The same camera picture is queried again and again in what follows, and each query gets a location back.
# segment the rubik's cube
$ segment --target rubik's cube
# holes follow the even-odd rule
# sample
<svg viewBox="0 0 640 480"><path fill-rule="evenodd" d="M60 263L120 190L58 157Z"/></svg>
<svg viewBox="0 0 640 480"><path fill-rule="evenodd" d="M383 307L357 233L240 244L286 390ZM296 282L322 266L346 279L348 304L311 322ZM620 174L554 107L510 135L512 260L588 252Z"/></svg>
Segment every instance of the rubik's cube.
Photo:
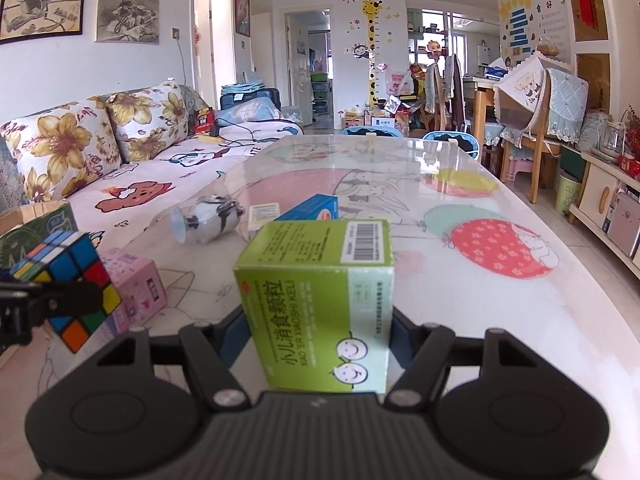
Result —
<svg viewBox="0 0 640 480"><path fill-rule="evenodd" d="M55 332L75 354L120 304L120 295L85 233L56 231L11 269L22 282L89 280L102 289L102 309L95 314L50 319Z"/></svg>

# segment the red balloon print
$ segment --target red balloon print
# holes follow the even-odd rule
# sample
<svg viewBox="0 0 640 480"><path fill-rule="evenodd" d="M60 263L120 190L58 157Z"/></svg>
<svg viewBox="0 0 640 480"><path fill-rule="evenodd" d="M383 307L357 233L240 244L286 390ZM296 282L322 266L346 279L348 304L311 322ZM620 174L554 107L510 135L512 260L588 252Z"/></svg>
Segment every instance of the red balloon print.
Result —
<svg viewBox="0 0 640 480"><path fill-rule="evenodd" d="M504 220L465 222L453 229L451 240L465 258L511 278L539 278L559 264L558 256L540 236Z"/></svg>

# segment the green balloon print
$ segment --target green balloon print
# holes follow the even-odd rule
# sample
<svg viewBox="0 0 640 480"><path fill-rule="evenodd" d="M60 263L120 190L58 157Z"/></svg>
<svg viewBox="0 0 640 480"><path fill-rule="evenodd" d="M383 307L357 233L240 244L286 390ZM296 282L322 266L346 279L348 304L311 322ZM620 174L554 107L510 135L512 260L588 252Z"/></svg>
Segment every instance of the green balloon print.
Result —
<svg viewBox="0 0 640 480"><path fill-rule="evenodd" d="M450 238L453 229L460 224L480 218L508 221L504 216L481 207L450 204L435 207L425 213L424 224L438 238L444 239Z"/></svg>

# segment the black suitcase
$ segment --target black suitcase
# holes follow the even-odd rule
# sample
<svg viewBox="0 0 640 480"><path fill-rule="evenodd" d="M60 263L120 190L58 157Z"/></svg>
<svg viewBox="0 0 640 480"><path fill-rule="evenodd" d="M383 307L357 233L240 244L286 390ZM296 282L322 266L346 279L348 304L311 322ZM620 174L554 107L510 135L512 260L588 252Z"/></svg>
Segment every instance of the black suitcase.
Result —
<svg viewBox="0 0 640 480"><path fill-rule="evenodd" d="M257 97L268 97L273 101L273 104L276 105L278 110L280 110L280 107L282 106L280 104L280 92L278 92L277 88L261 88L258 91L249 92L247 94L224 94L220 96L220 109L227 110L239 105L240 103L245 103Z"/></svg>

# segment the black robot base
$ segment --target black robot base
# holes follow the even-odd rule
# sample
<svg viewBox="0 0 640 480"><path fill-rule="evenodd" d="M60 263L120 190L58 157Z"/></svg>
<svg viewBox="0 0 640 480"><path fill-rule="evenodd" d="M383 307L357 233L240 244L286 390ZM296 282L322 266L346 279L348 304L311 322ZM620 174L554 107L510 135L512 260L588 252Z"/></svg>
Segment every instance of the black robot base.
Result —
<svg viewBox="0 0 640 480"><path fill-rule="evenodd" d="M500 329L484 339L394 312L405 373L375 394L265 392L228 368L242 308L175 336L128 332L40 397L26 435L43 479L588 480L609 436L599 403ZM180 365L190 393L154 375ZM450 368L479 366L446 394Z"/></svg>

